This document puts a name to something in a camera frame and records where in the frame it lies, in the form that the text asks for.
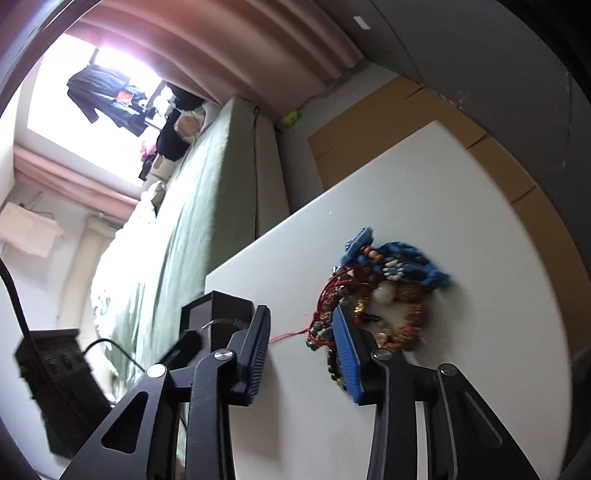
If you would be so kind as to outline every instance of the orange item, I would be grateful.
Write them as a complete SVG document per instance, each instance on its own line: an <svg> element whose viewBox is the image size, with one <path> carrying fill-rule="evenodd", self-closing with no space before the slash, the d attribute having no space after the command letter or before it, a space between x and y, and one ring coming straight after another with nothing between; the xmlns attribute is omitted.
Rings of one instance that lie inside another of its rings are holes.
<svg viewBox="0 0 591 480"><path fill-rule="evenodd" d="M134 94L126 92L125 90L121 90L117 94L117 101L123 103L125 106L131 105L131 100L134 99Z"/></svg>

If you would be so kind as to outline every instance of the window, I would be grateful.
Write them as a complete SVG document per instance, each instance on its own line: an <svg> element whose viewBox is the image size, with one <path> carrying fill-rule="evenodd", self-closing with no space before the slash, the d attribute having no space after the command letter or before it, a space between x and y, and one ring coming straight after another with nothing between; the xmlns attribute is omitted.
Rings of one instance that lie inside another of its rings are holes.
<svg viewBox="0 0 591 480"><path fill-rule="evenodd" d="M153 143L159 130L148 127L136 137L125 128L118 128L102 112L91 124L78 106L67 96L69 78L84 69L95 47L83 40L62 35L47 50L31 98L27 128L111 173L141 185L140 148L142 140ZM143 90L148 98L161 86L161 78L149 67L124 53L101 49L95 63L115 68L131 77L130 84ZM162 96L169 98L170 89ZM161 118L155 118L159 124Z"/></svg>

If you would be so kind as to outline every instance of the blue beads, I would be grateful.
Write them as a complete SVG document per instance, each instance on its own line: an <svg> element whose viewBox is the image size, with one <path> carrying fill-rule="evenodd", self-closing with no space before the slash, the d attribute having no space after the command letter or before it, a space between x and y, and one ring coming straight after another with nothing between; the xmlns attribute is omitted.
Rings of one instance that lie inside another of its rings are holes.
<svg viewBox="0 0 591 480"><path fill-rule="evenodd" d="M383 274L390 277L390 280L396 275L393 278L395 281L418 283L430 290L450 284L448 274L440 271L418 248L403 242L388 242L379 248L371 247L374 250L371 256L374 258L370 258L362 249L371 246L373 241L373 230L370 227L363 228L355 238L346 243L341 266L367 265L373 273ZM390 268L395 261L398 262L398 267Z"/></svg>

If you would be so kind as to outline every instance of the beaded bracelet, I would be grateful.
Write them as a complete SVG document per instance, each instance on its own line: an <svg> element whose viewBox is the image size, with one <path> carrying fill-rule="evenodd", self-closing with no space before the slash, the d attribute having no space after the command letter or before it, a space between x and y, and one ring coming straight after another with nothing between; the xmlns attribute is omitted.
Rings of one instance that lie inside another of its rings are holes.
<svg viewBox="0 0 591 480"><path fill-rule="evenodd" d="M402 242L375 248L373 241L373 231L367 227L346 243L341 265L335 268L321 292L307 330L306 345L310 349L329 348L329 372L342 388L346 386L332 333L333 311L341 298L353 297L355 322L373 331L380 348L412 351L419 344L421 328L427 320L425 295L450 283L449 275L441 272L418 248ZM392 330L381 317L367 313L372 300L406 304L405 325Z"/></svg>

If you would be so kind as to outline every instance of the white pendant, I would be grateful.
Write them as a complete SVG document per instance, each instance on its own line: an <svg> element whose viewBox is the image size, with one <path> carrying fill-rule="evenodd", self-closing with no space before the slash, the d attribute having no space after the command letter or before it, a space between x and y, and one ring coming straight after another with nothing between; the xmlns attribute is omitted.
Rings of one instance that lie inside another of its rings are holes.
<svg viewBox="0 0 591 480"><path fill-rule="evenodd" d="M378 284L371 296L378 303L389 304L394 301L395 295L396 286L390 281L383 281Z"/></svg>

